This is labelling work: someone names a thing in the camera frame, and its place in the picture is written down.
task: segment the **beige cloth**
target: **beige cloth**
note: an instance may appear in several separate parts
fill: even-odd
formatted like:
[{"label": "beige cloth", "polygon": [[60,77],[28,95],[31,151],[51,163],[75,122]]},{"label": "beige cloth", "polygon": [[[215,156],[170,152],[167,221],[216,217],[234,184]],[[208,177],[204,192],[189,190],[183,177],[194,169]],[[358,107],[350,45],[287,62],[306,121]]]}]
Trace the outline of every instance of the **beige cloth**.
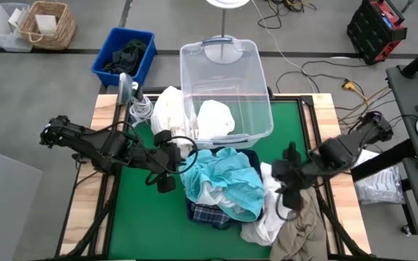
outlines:
[{"label": "beige cloth", "polygon": [[270,260],[322,261],[328,260],[327,233],[320,215],[314,188],[301,192],[304,208],[300,217],[286,222],[272,245]]}]

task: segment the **plaid shirt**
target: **plaid shirt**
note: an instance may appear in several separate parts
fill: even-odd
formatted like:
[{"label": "plaid shirt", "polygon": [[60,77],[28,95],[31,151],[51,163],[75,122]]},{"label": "plaid shirt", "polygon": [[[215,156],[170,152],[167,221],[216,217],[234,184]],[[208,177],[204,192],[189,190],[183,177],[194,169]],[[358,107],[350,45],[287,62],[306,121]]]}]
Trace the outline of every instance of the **plaid shirt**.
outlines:
[{"label": "plaid shirt", "polygon": [[193,211],[193,220],[197,222],[223,225],[230,220],[230,216],[217,206],[191,203],[191,210]]}]

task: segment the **wicker basket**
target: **wicker basket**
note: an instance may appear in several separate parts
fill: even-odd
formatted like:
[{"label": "wicker basket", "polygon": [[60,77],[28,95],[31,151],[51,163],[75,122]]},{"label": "wicker basket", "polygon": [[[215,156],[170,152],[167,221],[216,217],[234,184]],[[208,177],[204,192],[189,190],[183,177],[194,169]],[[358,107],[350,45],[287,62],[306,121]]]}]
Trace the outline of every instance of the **wicker basket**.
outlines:
[{"label": "wicker basket", "polygon": [[[36,24],[35,15],[54,15],[57,20],[57,28],[52,36],[40,34]],[[23,38],[34,46],[42,49],[63,50],[72,41],[75,32],[75,18],[64,3],[36,1],[33,3],[25,22],[19,28]]]}]

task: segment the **green table surface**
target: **green table surface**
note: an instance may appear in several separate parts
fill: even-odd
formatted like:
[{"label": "green table surface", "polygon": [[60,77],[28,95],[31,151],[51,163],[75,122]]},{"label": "green table surface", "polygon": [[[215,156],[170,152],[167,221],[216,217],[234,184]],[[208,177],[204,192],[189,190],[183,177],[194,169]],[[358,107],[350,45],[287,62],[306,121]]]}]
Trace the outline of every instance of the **green table surface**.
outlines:
[{"label": "green table surface", "polygon": [[[261,162],[282,156],[291,141],[305,155],[306,144],[296,101],[271,104],[274,131],[254,149]],[[153,135],[148,125],[136,129],[147,146]],[[258,259],[267,258],[270,247],[243,241],[241,226],[216,230],[188,220],[184,188],[176,178],[176,189],[167,194],[156,186],[145,186],[149,171],[123,168],[115,210],[110,259]]]}]

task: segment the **blue plastic bin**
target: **blue plastic bin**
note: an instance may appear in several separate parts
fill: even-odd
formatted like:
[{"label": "blue plastic bin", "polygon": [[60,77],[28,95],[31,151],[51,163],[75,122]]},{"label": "blue plastic bin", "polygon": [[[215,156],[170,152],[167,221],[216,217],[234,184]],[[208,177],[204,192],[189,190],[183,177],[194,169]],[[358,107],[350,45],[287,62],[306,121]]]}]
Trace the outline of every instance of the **blue plastic bin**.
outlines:
[{"label": "blue plastic bin", "polygon": [[103,44],[101,50],[99,51],[96,61],[94,61],[93,65],[91,66],[91,71],[98,75],[98,78],[105,86],[119,85],[119,75],[102,71],[105,62],[111,61],[112,53],[114,51],[121,50],[132,39],[142,40],[147,45],[143,60],[139,65],[138,71],[135,75],[130,75],[139,85],[144,83],[149,68],[151,67],[152,60],[156,55],[154,33],[125,28],[113,28],[110,31],[109,36],[106,38],[106,41]]}]

